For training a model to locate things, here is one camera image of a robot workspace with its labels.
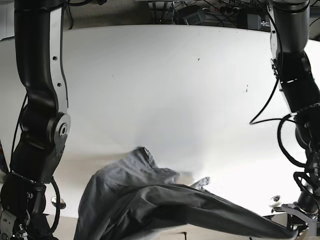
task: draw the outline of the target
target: black cable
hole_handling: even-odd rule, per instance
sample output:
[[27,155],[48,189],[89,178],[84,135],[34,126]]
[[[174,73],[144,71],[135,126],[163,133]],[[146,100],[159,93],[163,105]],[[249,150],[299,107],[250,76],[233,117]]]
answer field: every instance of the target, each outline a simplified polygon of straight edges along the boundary
[[276,133],[276,137],[277,137],[277,140],[278,140],[278,145],[282,151],[282,153],[285,155],[285,157],[295,166],[299,167],[299,168],[305,168],[306,167],[306,164],[305,163],[302,163],[302,162],[299,162],[297,160],[295,160],[288,152],[287,150],[285,149],[283,143],[282,143],[282,139],[281,139],[281,129],[282,129],[282,126],[284,125],[285,121],[289,120],[289,118],[291,118],[291,115],[288,114],[286,116],[284,116],[281,121],[279,122],[279,126],[278,126],[278,129],[277,129],[277,133]]
[[71,14],[71,10],[70,10],[70,6],[66,6],[66,9],[65,9],[65,12],[66,12],[66,15],[68,16],[69,18],[69,30],[71,30],[73,27],[74,27],[74,18]]
[[18,120],[17,120],[17,122],[16,122],[14,134],[13,134],[13,141],[12,141],[12,148],[11,148],[11,161],[12,161],[12,156],[13,156],[14,151],[15,151],[15,143],[16,143],[16,137],[17,137],[18,127],[19,127],[19,124],[20,124],[20,119],[21,119],[22,111],[24,110],[26,101],[27,101],[27,94],[25,94],[25,96],[24,96],[24,100],[23,100],[23,103],[22,103],[22,106],[21,106],[21,110],[20,110],[20,113],[19,113]]
[[[254,124],[259,124],[259,123],[264,123],[264,122],[270,122],[270,121],[281,121],[282,118],[270,118],[270,119],[265,119],[265,120],[261,120],[261,121],[256,121]],[[296,121],[293,121],[293,120],[290,120],[290,119],[286,119],[285,121],[287,122],[291,122],[291,123],[294,123],[294,124],[297,124]]]
[[280,34],[279,34],[279,31],[278,31],[278,28],[276,26],[276,23],[275,21],[273,20],[273,18],[271,17],[270,13],[268,12],[268,10],[265,10],[263,8],[263,5],[262,3],[259,1],[259,0],[256,0],[259,5],[262,7],[262,10],[269,16],[269,19],[270,21],[272,22],[272,25],[275,29],[275,32],[276,32],[276,36],[277,36],[277,40],[279,42],[279,46],[280,46],[280,65],[278,64],[274,64],[274,67],[277,69],[277,76],[276,76],[276,81],[275,81],[275,84],[274,84],[274,87],[273,87],[273,90],[268,98],[268,100],[266,101],[266,103],[264,104],[263,108],[258,112],[258,114],[250,121],[250,125],[254,125],[256,124],[255,120],[262,114],[262,112],[266,109],[266,107],[269,105],[272,97],[274,96],[275,92],[276,92],[276,89],[278,87],[278,84],[279,84],[279,81],[280,81],[280,75],[281,75],[281,72],[282,72],[282,66],[283,66],[283,61],[284,61],[284,51],[283,51],[283,48],[282,48],[282,42],[281,42],[281,38],[280,38]]
[[179,13],[178,13],[178,11],[176,10],[176,7],[175,7],[174,3],[172,3],[172,8],[173,8],[173,16],[172,16],[172,18],[173,18],[173,19],[175,18],[175,13],[176,13],[176,15],[177,15],[176,25],[179,25],[179,18],[178,18]]
[[217,27],[220,23],[222,24],[223,27],[225,26],[223,20],[220,19],[219,17],[217,17],[217,16],[215,15],[215,13],[213,13],[213,12],[205,12],[205,14],[209,14],[210,16],[213,16],[213,17],[215,17],[216,19],[218,19],[219,22],[218,22],[217,25],[215,25],[215,27]]
[[57,226],[59,224],[61,202],[60,202],[59,188],[58,188],[58,185],[57,185],[54,177],[52,177],[52,179],[51,179],[51,184],[52,184],[52,186],[54,188],[55,195],[56,195],[55,216],[54,216],[54,221],[53,221],[52,227],[50,228],[50,233],[53,234],[55,232],[55,230],[57,229]]
[[91,3],[93,0],[85,0],[85,1],[81,1],[81,2],[66,2],[66,4],[68,6],[72,6],[72,7],[80,7],[80,6],[84,6],[87,5],[89,3]]
[[186,1],[184,1],[183,3],[186,5],[186,6],[191,6],[191,5],[195,5],[196,3],[198,2],[198,0],[195,0],[193,3],[191,4],[187,4]]
[[[216,6],[214,6],[212,3],[208,2],[207,0],[201,0],[201,1],[204,1],[205,3],[209,4],[210,6],[212,6],[215,10],[219,11],[219,9],[218,9]],[[230,23],[232,23],[236,28],[238,28],[237,25],[236,25],[227,15],[225,15],[223,12],[220,12],[220,13],[221,13],[226,19],[228,19],[228,21],[229,21]]]
[[314,24],[316,21],[318,21],[320,17],[318,17],[316,20],[314,20],[312,23],[310,23],[309,28],[311,27],[312,24]]
[[313,7],[317,2],[319,2],[319,0],[316,0],[314,3],[312,3],[312,5],[310,5],[310,7]]
[[302,192],[305,192],[305,193],[308,194],[309,196],[311,196],[311,197],[313,198],[313,200],[315,201],[315,204],[316,204],[316,206],[317,206],[317,208],[318,208],[318,216],[317,216],[317,217],[318,217],[318,219],[320,219],[320,206],[319,206],[319,203],[318,203],[315,195],[312,194],[310,191],[308,191],[308,189],[306,189],[306,187],[302,184],[302,179],[303,179],[303,180],[305,180],[305,181],[310,185],[310,187],[312,187],[311,184],[309,183],[310,181],[307,180],[307,178],[308,178],[308,176],[307,176],[304,172],[297,172],[297,171],[296,171],[296,172],[293,174],[293,179],[294,179],[294,181],[296,182],[296,184],[298,185],[298,187],[300,188],[300,190],[301,190]]

